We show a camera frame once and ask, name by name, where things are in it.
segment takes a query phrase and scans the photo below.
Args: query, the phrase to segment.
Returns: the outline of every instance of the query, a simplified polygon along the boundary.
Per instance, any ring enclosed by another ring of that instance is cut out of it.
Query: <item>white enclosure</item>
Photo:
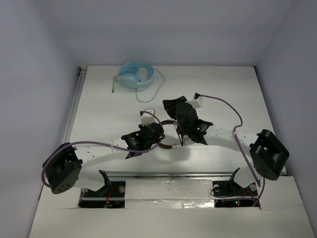
[[[78,67],[127,60],[255,66],[316,233],[316,9],[315,0],[0,1],[0,237],[29,235]]]

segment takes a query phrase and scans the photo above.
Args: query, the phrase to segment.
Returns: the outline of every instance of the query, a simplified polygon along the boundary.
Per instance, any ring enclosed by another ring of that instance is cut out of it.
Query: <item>blue object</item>
[[[149,79],[146,82],[141,82],[140,78],[136,75],[140,68],[146,68],[149,73]],[[127,62],[120,71],[119,77],[117,78],[117,82],[121,85],[138,89],[138,88],[147,88],[154,81],[154,70],[153,67],[149,63],[144,62]]]

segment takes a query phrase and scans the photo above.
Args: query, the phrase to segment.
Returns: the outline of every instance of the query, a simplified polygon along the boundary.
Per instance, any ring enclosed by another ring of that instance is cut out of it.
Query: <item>black plastic part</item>
[[[81,208],[124,208],[124,195],[125,192],[120,192],[119,187],[124,186],[124,181],[113,181],[111,182],[111,195],[108,199],[109,203],[106,204],[106,197],[109,193],[105,194],[103,197],[100,197],[96,192],[88,190],[84,199],[79,202],[78,206]]]
[[[256,171],[266,179],[277,180],[289,157],[288,150],[269,130],[262,130],[250,154]]]
[[[148,150],[153,144],[158,142],[164,133],[163,127],[158,123],[151,123],[147,126],[139,125],[139,128],[139,131],[121,137],[127,143],[130,150]],[[130,152],[126,159],[140,155],[142,153]]]
[[[179,134],[188,135],[195,143],[207,145],[204,135],[208,127],[213,124],[198,119],[196,110],[186,101],[184,96],[174,100],[164,100],[164,109],[172,119],[177,121]]]
[[[251,191],[250,187],[242,188],[238,184],[230,180],[212,181],[213,187],[218,185],[217,189],[213,189],[213,194],[216,198],[226,198],[234,196],[250,196],[248,190],[253,196],[257,196],[257,191]]]
[[[62,144],[57,150],[67,144],[69,142]],[[75,185],[82,163],[83,161],[77,158],[75,148],[72,146],[66,148],[51,160],[45,175],[53,194],[66,192]]]
[[[174,120],[176,120],[176,107],[180,103],[187,102],[187,99],[185,96],[182,96],[180,98],[176,98],[173,100],[163,100],[164,109],[167,112],[167,114]]]
[[[188,137],[195,143],[207,145],[204,135],[211,122],[198,119],[196,110],[188,103],[180,103],[176,106],[176,120],[182,134]]]
[[[197,99],[197,98],[199,98],[199,97],[200,97],[200,94],[199,94],[199,93],[195,93],[194,99]]]
[[[254,207],[260,207],[260,202],[258,202]],[[237,200],[235,201],[226,201],[225,199],[218,199],[214,202],[214,207],[252,207],[254,204],[254,201],[252,200]]]
[[[102,186],[97,191],[88,190],[87,193],[94,194],[94,196],[97,196],[97,197],[106,197],[109,194],[112,184],[108,175],[105,173],[105,171],[99,170],[99,173],[104,178],[104,181],[105,181],[104,186]]]

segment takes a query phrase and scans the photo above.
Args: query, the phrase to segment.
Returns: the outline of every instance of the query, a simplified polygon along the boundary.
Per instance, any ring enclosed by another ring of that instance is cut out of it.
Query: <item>green wire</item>
[[[164,82],[165,82],[165,77],[163,76],[163,74],[162,74],[157,68],[154,68],[154,67],[153,67],[153,69],[155,69],[157,72],[160,73],[160,75],[161,75],[162,78],[163,78],[163,82],[162,82],[162,83],[160,84],[160,86],[158,87],[158,89],[157,89],[156,93],[154,94],[154,96],[153,96],[150,100],[148,100],[148,101],[141,101],[141,100],[138,98],[138,89],[136,89],[136,90],[135,90],[135,97],[137,98],[137,100],[138,100],[140,103],[148,103],[148,102],[152,101],[152,100],[155,98],[155,96],[158,94],[159,88],[160,88],[160,87],[164,84]]]
[[[138,89],[136,89],[135,90],[135,97],[137,98],[137,100],[140,102],[140,103],[148,103],[148,102],[150,102],[150,101],[152,101],[154,98],[155,98],[155,96],[158,94],[158,92],[159,92],[159,89],[160,89],[160,87],[164,84],[164,82],[165,82],[165,77],[163,76],[163,74],[157,69],[157,68],[154,68],[153,67],[153,69],[155,69],[157,72],[159,72],[160,73],[160,75],[162,76],[162,78],[163,78],[163,82],[160,84],[160,86],[158,87],[158,89],[157,89],[157,91],[155,92],[155,94],[154,94],[154,96],[150,99],[150,100],[148,100],[148,101],[141,101],[139,98],[138,98]],[[115,78],[113,79],[113,84],[112,84],[112,93],[114,92],[114,83],[116,82],[116,80],[115,80]]]

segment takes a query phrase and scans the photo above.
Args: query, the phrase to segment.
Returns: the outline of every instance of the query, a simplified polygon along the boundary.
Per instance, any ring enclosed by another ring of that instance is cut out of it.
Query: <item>white platform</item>
[[[230,102],[241,113],[245,122],[241,130],[245,132],[258,132],[262,128],[272,130],[252,67],[160,66],[158,69],[165,75],[166,82],[158,96],[146,104],[138,103],[133,92],[122,88],[117,87],[118,90],[111,93],[112,77],[118,69],[118,66],[89,67],[75,122],[70,130],[70,141],[111,141],[138,129],[140,110],[155,107],[156,115],[164,120],[168,117],[161,103],[163,99],[183,95],[191,99],[195,92],[222,97]],[[140,98],[150,98],[155,86],[158,84],[141,92]],[[198,116],[224,127],[233,127],[239,122],[224,104],[207,99],[203,107],[198,109]],[[176,140],[172,127],[165,131],[170,135],[170,142]],[[100,169],[113,175],[215,175],[230,174],[244,165],[242,156],[237,152],[194,145],[171,152],[157,149],[142,157],[104,163]],[[140,196],[140,191],[146,187],[141,180],[127,184],[134,186],[131,190],[127,187],[129,196],[133,198]],[[292,177],[266,182],[261,210],[156,209],[152,205],[148,209],[144,206],[141,209],[135,204],[125,209],[81,209],[77,207],[79,194],[80,189],[72,188],[60,195],[53,195],[50,189],[44,187],[30,237],[314,237]]]

